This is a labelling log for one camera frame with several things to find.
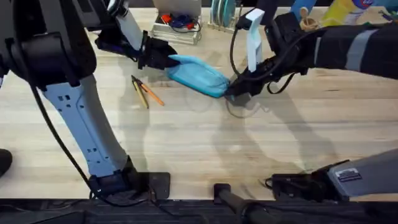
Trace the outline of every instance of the bottle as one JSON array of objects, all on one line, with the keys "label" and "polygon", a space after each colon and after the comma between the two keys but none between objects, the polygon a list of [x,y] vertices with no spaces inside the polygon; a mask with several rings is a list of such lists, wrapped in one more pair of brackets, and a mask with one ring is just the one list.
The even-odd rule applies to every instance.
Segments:
[{"label": "bottle", "polygon": [[334,0],[321,21],[322,26],[356,25],[373,0]]}]

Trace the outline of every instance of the wooden tabletop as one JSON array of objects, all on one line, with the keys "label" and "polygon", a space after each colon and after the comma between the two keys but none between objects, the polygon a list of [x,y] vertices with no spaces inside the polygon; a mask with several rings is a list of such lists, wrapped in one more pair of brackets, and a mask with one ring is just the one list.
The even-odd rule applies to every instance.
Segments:
[{"label": "wooden tabletop", "polygon": [[[279,9],[279,13],[288,9]],[[385,22],[370,9],[359,22]],[[150,30],[155,9],[132,9]],[[204,18],[208,9],[203,9]],[[316,8],[318,18],[325,9]],[[264,56],[272,55],[263,36]],[[172,44],[232,77],[231,34],[206,26],[197,46]],[[240,32],[235,61],[246,66],[246,34]],[[213,184],[228,182],[244,198],[272,200],[259,180],[274,173],[316,170],[398,146],[398,82],[356,72],[312,69],[295,77],[280,95],[263,91],[245,107],[229,105],[169,80],[163,71],[96,50],[95,77],[103,108],[117,139],[139,171],[172,175],[170,198],[210,199]],[[134,74],[161,97],[144,109],[131,84]],[[9,74],[0,91],[0,147],[14,163],[0,178],[1,198],[87,198],[88,188],[54,140],[27,83]],[[45,101],[58,132],[87,173],[85,160],[53,106]],[[360,199],[398,200],[396,195]]]}]

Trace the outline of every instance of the cable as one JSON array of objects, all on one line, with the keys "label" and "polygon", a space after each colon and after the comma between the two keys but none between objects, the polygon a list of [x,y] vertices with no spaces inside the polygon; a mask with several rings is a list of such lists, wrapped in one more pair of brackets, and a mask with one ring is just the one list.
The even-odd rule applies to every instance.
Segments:
[{"label": "cable", "polygon": [[39,107],[40,112],[42,113],[42,116],[47,124],[47,126],[49,127],[51,133],[53,134],[55,140],[58,142],[58,144],[60,145],[62,151],[65,153],[65,155],[67,155],[68,159],[70,160],[70,162],[73,164],[73,166],[75,167],[75,169],[78,171],[78,173],[80,174],[81,178],[84,180],[85,184],[87,185],[87,187],[93,192],[93,194],[95,195],[95,197],[99,198],[101,201],[103,201],[104,203],[110,205],[110,206],[114,206],[114,207],[131,207],[131,206],[135,206],[138,204],[138,202],[134,202],[132,204],[127,204],[127,205],[118,205],[116,203],[110,202],[108,200],[106,200],[105,198],[103,198],[100,195],[97,195],[97,193],[91,188],[90,183],[88,182],[87,176],[85,175],[85,173],[83,172],[83,170],[81,169],[81,167],[79,166],[79,164],[77,163],[77,161],[75,160],[75,158],[72,156],[72,154],[70,153],[70,151],[68,150],[68,148],[66,147],[66,145],[63,143],[61,137],[58,135],[57,130],[54,128],[54,125],[51,122],[51,119],[49,117],[49,114],[47,113],[47,110],[45,109],[45,106],[43,104],[43,101],[39,95],[39,92],[37,91],[35,85],[34,85],[34,81],[32,79],[32,74],[31,74],[31,67],[30,65],[27,63],[26,60],[26,56],[25,53],[22,49],[22,42],[19,38],[19,30],[18,30],[18,23],[17,23],[17,3],[18,0],[12,0],[12,22],[14,25],[14,45],[16,47],[17,53],[20,55],[20,63],[21,63],[21,67],[22,68],[18,68],[18,66],[16,65],[16,68],[18,70],[18,72],[20,74],[24,74],[25,78],[30,86],[30,89],[32,90],[33,96],[35,98],[35,101],[37,103],[37,106]]},{"label": "cable", "polygon": [[207,219],[207,217],[202,215],[202,214],[186,214],[186,215],[182,215],[182,214],[174,214],[174,213],[171,213],[170,211],[166,210],[164,207],[162,207],[161,204],[157,203],[156,193],[152,190],[151,187],[150,187],[150,200],[149,201],[151,202],[151,204],[153,204],[160,211],[168,214],[169,216],[171,216],[173,218],[176,218],[176,219],[181,219],[181,218],[201,218],[203,220],[203,224],[210,224],[209,219]]},{"label": "cable", "polygon": [[229,61],[231,62],[232,69],[237,76],[242,75],[235,66],[234,62],[234,45],[236,40],[236,35],[238,34],[238,28],[235,28],[234,33],[232,34],[231,45],[229,47]]},{"label": "cable", "polygon": [[285,89],[288,87],[288,85],[289,85],[290,82],[292,81],[292,79],[293,79],[293,77],[294,77],[295,74],[297,74],[297,73],[291,74],[291,75],[287,78],[287,80],[286,80],[285,84],[282,86],[282,88],[280,88],[280,90],[278,90],[277,92],[273,92],[273,91],[271,90],[271,84],[272,84],[273,82],[269,82],[268,85],[267,85],[267,90],[268,90],[268,92],[269,92],[270,94],[279,94],[279,93],[282,93],[282,92],[285,91]]},{"label": "cable", "polygon": [[170,26],[175,32],[178,32],[178,33],[181,33],[181,34],[187,34],[187,33],[191,33],[191,32],[197,32],[197,33],[199,33],[200,31],[201,31],[201,25],[200,25],[200,23],[198,22],[198,21],[195,21],[195,23],[198,25],[198,30],[188,30],[188,31],[179,31],[179,30],[176,30],[175,29],[175,27],[172,27],[172,26]]},{"label": "cable", "polygon": [[248,208],[251,206],[260,206],[263,209],[265,209],[268,212],[267,208],[278,210],[281,212],[294,212],[294,213],[300,213],[303,215],[316,215],[316,216],[323,216],[323,217],[331,217],[331,218],[340,218],[344,220],[350,220],[353,222],[368,222],[368,223],[373,223],[375,221],[390,221],[390,220],[378,220],[378,219],[369,219],[369,218],[361,218],[361,217],[354,217],[351,215],[339,215],[339,214],[334,214],[334,213],[328,213],[328,212],[315,212],[313,210],[301,210],[301,209],[293,209],[293,208],[280,208],[278,206],[273,206],[273,205],[267,205],[261,202],[248,202],[244,206],[242,206],[238,211],[237,214],[240,214],[241,217],[244,217],[247,214],[247,211],[249,210]]},{"label": "cable", "polygon": [[323,30],[326,30],[326,29],[332,29],[332,28],[331,28],[331,27],[324,27],[324,28],[321,28],[321,29],[317,29],[317,30],[313,30],[313,31],[307,32],[305,35],[302,35],[301,37],[299,37],[298,39],[296,39],[294,42],[292,42],[292,44],[290,44],[290,45],[287,47],[287,49],[284,51],[284,53],[282,54],[282,56],[277,58],[277,62],[275,63],[275,65],[274,65],[270,70],[268,70],[266,73],[264,73],[263,75],[261,75],[261,76],[259,76],[259,77],[254,77],[254,78],[247,77],[247,76],[242,76],[242,79],[243,79],[243,80],[246,80],[246,81],[258,81],[258,80],[262,80],[263,78],[265,78],[265,77],[271,75],[272,72],[274,72],[274,71],[281,65],[281,63],[285,60],[285,58],[288,56],[288,54],[290,53],[290,51],[291,51],[291,50],[296,46],[296,44],[298,44],[301,40],[303,40],[304,38],[308,37],[309,35],[311,35],[311,34],[313,34],[313,33],[315,33],[315,32],[323,31]]}]

